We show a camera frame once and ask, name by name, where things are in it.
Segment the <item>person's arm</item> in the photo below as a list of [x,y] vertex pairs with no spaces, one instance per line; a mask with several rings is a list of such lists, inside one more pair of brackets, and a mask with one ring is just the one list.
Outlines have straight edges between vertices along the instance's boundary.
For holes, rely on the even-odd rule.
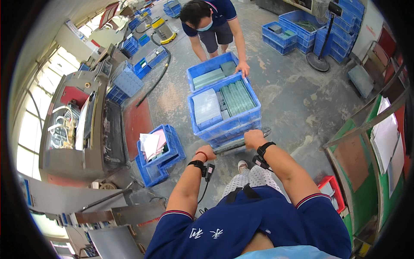
[[228,21],[230,30],[234,36],[234,42],[236,43],[238,53],[238,65],[236,67],[235,74],[241,70],[243,78],[249,75],[250,67],[246,61],[246,44],[244,42],[243,32],[238,22],[238,18],[234,18]]
[[201,60],[201,62],[206,61],[207,56],[206,56],[206,53],[205,53],[203,47],[201,46],[199,36],[197,35],[195,37],[190,37],[190,36],[188,36],[188,37],[190,38],[191,47],[193,48],[194,53]]
[[[261,130],[250,130],[244,133],[244,140],[247,149],[254,148],[255,150],[268,142],[263,137]],[[270,145],[266,149],[264,159],[282,182],[294,206],[303,198],[311,194],[320,193],[320,190],[306,170],[278,146]]]
[[[205,145],[197,149],[198,151],[204,152],[208,160],[216,159],[216,155],[213,153],[213,149],[209,145]],[[206,162],[207,159],[204,154],[196,154],[191,161],[200,160]],[[173,189],[173,192],[168,199],[168,205],[166,211],[178,210],[189,213],[192,217],[195,215],[197,210],[197,198],[200,192],[201,182],[201,169],[194,165],[189,165],[184,170],[178,183]]]

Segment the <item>red floor mat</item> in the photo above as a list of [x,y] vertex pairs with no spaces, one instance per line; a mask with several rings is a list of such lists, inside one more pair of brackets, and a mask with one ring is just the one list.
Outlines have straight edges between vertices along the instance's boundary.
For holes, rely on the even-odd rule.
[[137,141],[140,139],[140,133],[149,133],[154,129],[147,99],[138,107],[132,102],[125,108],[123,116],[128,153],[133,161],[138,155]]

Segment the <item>wrist strap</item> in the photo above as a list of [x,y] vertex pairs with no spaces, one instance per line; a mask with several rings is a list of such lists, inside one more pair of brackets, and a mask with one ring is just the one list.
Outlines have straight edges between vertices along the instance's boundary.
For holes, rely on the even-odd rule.
[[208,156],[207,156],[207,154],[206,154],[206,153],[204,153],[203,151],[198,151],[198,152],[196,152],[196,154],[198,154],[198,153],[202,153],[202,154],[206,157],[206,161],[208,161]]
[[275,142],[267,142],[266,144],[264,144],[263,146],[260,146],[257,150],[257,153],[260,157],[264,158],[263,156],[266,153],[266,148],[268,148],[270,145],[276,145]]
[[194,160],[194,161],[191,161],[190,163],[188,163],[187,166],[189,166],[189,165],[194,165],[195,167],[198,167],[198,168],[202,169],[202,167],[204,166],[204,163],[200,160]]

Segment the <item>blue polo shirt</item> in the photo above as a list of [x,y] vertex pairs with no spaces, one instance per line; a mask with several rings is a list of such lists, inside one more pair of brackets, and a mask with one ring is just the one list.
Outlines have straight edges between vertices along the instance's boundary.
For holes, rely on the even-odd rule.
[[[236,10],[234,9],[234,6],[230,0],[211,0],[209,2],[205,2],[210,5],[211,10],[213,11],[212,27],[222,25],[227,21],[231,21],[237,18]],[[182,22],[182,24],[185,34],[190,37],[195,37],[198,35],[197,30],[194,30],[184,22]]]
[[257,230],[275,247],[310,245],[349,258],[349,234],[329,196],[309,195],[295,207],[270,186],[252,189],[261,199],[240,191],[233,203],[224,197],[195,221],[184,211],[164,212],[145,258],[236,258]]

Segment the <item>man's hand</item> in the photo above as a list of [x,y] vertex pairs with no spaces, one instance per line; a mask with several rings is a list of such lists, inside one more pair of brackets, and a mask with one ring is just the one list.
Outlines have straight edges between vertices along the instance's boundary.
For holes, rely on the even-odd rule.
[[260,146],[266,144],[268,141],[263,137],[263,132],[261,130],[249,130],[244,133],[244,142],[246,144],[246,149],[257,150]]
[[199,149],[197,149],[197,151],[195,153],[197,153],[198,151],[204,152],[207,155],[208,159],[206,160],[205,155],[202,154],[202,153],[199,153],[199,154],[196,155],[197,158],[198,158],[197,160],[206,162],[206,161],[216,159],[216,155],[213,153],[213,148],[210,145],[205,145],[205,146],[200,147]]
[[241,74],[243,78],[245,78],[246,76],[249,76],[250,67],[246,61],[239,61],[234,74],[236,74],[240,70],[241,70]]

